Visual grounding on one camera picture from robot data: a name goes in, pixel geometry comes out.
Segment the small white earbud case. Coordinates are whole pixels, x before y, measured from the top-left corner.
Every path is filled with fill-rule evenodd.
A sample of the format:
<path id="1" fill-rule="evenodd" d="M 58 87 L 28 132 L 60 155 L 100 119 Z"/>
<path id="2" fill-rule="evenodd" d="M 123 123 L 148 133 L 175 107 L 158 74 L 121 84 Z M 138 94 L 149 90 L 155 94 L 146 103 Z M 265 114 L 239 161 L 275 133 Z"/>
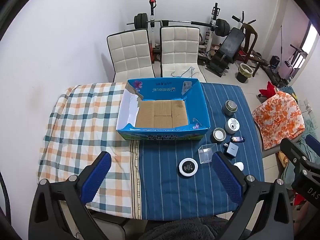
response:
<path id="1" fill-rule="evenodd" d="M 233 165 L 236 166 L 241 172 L 244 170 L 244 164 L 242 162 L 236 162 Z"/>

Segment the dark blue charger cube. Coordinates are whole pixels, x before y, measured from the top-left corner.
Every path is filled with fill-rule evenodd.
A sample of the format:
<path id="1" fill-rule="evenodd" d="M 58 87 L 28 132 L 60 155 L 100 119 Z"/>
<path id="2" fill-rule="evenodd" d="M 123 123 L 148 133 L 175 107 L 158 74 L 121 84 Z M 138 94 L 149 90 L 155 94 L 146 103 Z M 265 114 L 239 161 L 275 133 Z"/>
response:
<path id="1" fill-rule="evenodd" d="M 235 158 L 239 149 L 239 146 L 237 144 L 234 144 L 232 142 L 224 143 L 223 145 L 225 147 L 225 154 L 228 155 L 230 158 Z"/>

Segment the white cream jar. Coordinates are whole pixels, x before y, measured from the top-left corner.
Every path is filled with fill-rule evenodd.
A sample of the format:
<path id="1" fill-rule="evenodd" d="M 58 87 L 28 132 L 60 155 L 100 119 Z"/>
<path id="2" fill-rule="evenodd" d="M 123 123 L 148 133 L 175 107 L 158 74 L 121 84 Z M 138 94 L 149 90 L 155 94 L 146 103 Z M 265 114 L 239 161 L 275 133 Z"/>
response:
<path id="1" fill-rule="evenodd" d="M 234 134 L 240 129 L 240 123 L 235 118 L 229 118 L 225 123 L 225 131 L 228 134 Z"/>

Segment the gold tin lid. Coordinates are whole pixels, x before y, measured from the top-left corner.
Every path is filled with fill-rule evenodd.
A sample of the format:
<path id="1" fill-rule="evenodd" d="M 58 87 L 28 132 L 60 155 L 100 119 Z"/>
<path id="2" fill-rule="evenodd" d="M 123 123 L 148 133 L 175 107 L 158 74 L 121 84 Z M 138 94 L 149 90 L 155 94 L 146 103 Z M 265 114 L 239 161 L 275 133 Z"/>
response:
<path id="1" fill-rule="evenodd" d="M 226 139 L 226 132 L 224 129 L 217 127 L 213 130 L 213 138 L 217 142 L 223 142 Z"/>

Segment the perforated steel tin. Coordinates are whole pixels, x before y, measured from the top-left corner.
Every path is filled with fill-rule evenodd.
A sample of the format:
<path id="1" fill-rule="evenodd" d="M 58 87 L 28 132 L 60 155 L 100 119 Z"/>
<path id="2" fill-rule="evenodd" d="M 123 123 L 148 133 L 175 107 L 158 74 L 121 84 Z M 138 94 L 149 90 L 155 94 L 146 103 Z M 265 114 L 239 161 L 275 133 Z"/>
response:
<path id="1" fill-rule="evenodd" d="M 225 113 L 225 115 L 227 116 L 233 116 L 237 110 L 238 110 L 238 106 L 237 104 L 232 101 L 232 100 L 227 100 L 222 108 L 223 112 Z"/>

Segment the clear acrylic box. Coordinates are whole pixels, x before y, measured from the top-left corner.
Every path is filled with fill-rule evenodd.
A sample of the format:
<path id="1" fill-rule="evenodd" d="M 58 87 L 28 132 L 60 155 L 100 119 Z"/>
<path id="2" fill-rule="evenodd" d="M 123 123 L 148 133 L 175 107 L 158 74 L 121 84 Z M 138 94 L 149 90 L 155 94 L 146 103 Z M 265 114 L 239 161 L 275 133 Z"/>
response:
<path id="1" fill-rule="evenodd" d="M 215 152 L 217 152 L 217 144 L 207 144 L 200 146 L 200 148 L 198 149 L 200 164 L 210 163 Z"/>

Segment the round white black device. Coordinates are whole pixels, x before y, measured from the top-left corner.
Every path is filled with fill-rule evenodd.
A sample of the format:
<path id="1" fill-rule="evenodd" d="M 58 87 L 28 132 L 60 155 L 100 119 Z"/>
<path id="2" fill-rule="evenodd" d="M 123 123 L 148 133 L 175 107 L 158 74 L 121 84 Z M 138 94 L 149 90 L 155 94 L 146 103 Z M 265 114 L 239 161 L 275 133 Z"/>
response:
<path id="1" fill-rule="evenodd" d="M 184 158 L 178 165 L 179 173 L 184 177 L 192 177 L 198 171 L 199 165 L 193 158 Z"/>

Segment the orange floral cloth chair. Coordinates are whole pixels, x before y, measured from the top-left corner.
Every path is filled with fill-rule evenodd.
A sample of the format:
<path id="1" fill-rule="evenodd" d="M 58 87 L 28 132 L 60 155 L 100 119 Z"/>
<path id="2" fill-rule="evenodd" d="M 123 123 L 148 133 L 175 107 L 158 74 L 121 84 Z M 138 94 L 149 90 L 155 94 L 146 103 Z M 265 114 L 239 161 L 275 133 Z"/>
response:
<path id="1" fill-rule="evenodd" d="M 293 140 L 305 131 L 298 103 L 293 96 L 282 91 L 263 102 L 252 116 L 259 127 L 265 151 L 278 146 L 282 139 Z"/>

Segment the red cloth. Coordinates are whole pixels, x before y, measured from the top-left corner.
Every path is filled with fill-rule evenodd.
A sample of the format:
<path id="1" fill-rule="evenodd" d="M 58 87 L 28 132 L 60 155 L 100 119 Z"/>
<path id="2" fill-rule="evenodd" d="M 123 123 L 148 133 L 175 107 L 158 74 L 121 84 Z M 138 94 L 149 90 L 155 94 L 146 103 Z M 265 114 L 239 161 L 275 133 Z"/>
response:
<path id="1" fill-rule="evenodd" d="M 277 88 L 270 82 L 267 82 L 265 89 L 260 89 L 258 96 L 261 98 L 271 98 L 277 93 Z"/>

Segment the plaid orange teal cloth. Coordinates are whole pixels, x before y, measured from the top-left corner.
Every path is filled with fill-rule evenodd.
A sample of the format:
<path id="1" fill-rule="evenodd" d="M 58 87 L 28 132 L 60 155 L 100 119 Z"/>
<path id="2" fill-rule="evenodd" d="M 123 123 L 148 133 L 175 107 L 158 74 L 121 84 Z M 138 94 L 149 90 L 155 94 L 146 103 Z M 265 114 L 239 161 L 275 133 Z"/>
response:
<path id="1" fill-rule="evenodd" d="M 141 219 L 139 142 L 116 130 L 126 84 L 93 83 L 67 89 L 55 104 L 40 149 L 38 179 L 60 182 L 79 175 L 103 151 L 111 168 L 87 207 L 109 215 Z"/>

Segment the black trash bin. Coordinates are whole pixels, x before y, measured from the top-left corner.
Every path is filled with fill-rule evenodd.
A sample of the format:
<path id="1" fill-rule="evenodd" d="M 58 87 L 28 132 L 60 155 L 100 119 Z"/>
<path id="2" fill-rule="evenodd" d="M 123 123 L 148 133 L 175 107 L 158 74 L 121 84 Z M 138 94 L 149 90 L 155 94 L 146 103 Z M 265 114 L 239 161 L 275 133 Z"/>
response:
<path id="1" fill-rule="evenodd" d="M 236 79 L 240 83 L 245 83 L 249 78 L 251 78 L 253 75 L 253 69 L 244 63 L 241 63 L 238 68 L 238 73 L 236 75 Z"/>

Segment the brown wooden chair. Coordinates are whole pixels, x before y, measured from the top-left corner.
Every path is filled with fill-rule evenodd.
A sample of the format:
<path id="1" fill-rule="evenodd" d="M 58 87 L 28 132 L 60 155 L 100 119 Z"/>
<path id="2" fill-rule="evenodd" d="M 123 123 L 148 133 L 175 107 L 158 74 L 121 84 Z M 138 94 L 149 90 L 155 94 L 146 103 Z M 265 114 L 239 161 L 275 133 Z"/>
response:
<path id="1" fill-rule="evenodd" d="M 254 50 L 255 44 L 258 39 L 258 33 L 249 23 L 243 23 L 240 30 L 244 32 L 245 35 L 245 44 L 244 47 L 240 47 L 239 57 L 240 61 L 247 64 L 248 61 L 256 62 L 257 65 L 253 71 L 253 77 L 255 77 L 258 69 L 261 66 L 267 66 L 267 61 L 263 59 L 262 55 Z"/>

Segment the black weight bench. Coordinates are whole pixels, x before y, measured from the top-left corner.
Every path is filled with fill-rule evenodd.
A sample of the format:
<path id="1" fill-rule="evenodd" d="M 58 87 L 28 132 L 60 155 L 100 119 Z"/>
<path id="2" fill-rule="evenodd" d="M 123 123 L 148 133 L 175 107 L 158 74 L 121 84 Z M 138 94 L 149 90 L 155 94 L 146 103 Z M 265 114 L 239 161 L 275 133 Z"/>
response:
<path id="1" fill-rule="evenodd" d="M 208 66 L 210 71 L 221 77 L 223 72 L 229 69 L 228 65 L 234 63 L 244 39 L 245 35 L 242 30 L 232 28 L 219 49 L 215 50 L 215 54 L 211 57 Z"/>

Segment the blue cardboard box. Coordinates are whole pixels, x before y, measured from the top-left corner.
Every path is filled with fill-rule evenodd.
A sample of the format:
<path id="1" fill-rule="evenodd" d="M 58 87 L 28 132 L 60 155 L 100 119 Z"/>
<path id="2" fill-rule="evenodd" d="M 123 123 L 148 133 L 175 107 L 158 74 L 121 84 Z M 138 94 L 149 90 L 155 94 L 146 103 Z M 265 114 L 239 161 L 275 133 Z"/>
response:
<path id="1" fill-rule="evenodd" d="M 116 125 L 125 140 L 200 140 L 209 128 L 208 108 L 198 79 L 127 81 Z"/>

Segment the white squat rack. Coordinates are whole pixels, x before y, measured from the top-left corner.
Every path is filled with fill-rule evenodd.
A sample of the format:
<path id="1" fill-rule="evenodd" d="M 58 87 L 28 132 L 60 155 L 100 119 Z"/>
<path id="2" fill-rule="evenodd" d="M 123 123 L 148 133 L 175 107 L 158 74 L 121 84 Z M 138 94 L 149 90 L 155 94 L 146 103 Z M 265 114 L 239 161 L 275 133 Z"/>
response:
<path id="1" fill-rule="evenodd" d="M 180 20 L 155 20 L 154 18 L 154 9 L 157 7 L 156 0 L 149 0 L 150 3 L 150 13 L 151 13 L 151 19 L 148 19 L 147 13 L 141 14 L 141 19 L 138 21 L 138 23 L 141 25 L 142 28 L 148 29 L 150 26 L 151 28 L 151 47 L 152 47 L 152 53 L 153 55 L 160 55 L 160 47 L 156 46 L 155 44 L 155 23 L 159 23 L 161 27 L 168 27 L 169 23 L 186 23 L 201 27 L 207 27 L 208 30 L 206 32 L 206 36 L 204 39 L 204 42 L 202 44 L 205 44 L 207 47 L 209 47 L 212 44 L 212 35 L 215 34 L 216 36 L 224 37 L 225 36 L 225 30 L 227 31 L 227 34 L 229 32 L 229 24 L 225 20 L 217 18 L 220 13 L 220 8 L 218 7 L 218 3 L 215 3 L 212 9 L 210 22 L 209 23 L 203 23 L 203 22 L 196 22 L 196 21 L 180 21 Z"/>

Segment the right white padded chair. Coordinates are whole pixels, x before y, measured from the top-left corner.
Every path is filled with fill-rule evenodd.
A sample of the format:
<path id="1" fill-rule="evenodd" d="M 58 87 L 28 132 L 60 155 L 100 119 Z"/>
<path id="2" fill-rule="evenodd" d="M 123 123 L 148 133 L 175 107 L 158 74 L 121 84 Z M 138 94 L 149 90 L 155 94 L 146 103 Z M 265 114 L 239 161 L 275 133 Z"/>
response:
<path id="1" fill-rule="evenodd" d="M 199 39 L 200 29 L 197 27 L 161 27 L 161 77 L 171 77 L 172 72 L 180 72 L 192 66 L 199 71 L 196 79 L 206 82 L 197 63 Z"/>

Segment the white padded chair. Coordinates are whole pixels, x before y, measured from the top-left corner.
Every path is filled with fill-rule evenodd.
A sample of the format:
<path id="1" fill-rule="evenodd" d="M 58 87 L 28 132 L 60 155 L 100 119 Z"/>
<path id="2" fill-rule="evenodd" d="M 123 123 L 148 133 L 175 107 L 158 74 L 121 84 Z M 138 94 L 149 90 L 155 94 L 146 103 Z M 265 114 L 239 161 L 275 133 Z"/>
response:
<path id="1" fill-rule="evenodd" d="M 200 29 L 197 27 L 161 27 L 161 77 L 171 77 L 172 72 L 180 72 L 192 66 L 199 71 L 196 79 L 206 82 L 197 63 L 199 39 Z"/>
<path id="2" fill-rule="evenodd" d="M 155 77 L 146 29 L 112 34 L 106 42 L 114 67 L 114 82 Z"/>

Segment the left white padded chair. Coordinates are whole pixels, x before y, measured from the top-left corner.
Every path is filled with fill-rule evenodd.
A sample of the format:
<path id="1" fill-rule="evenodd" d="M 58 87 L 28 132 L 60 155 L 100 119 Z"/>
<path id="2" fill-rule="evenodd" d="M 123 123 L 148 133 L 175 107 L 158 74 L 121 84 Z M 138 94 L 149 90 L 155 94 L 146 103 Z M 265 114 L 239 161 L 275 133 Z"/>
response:
<path id="1" fill-rule="evenodd" d="M 114 82 L 155 77 L 146 29 L 112 34 L 106 42 L 114 67 Z"/>

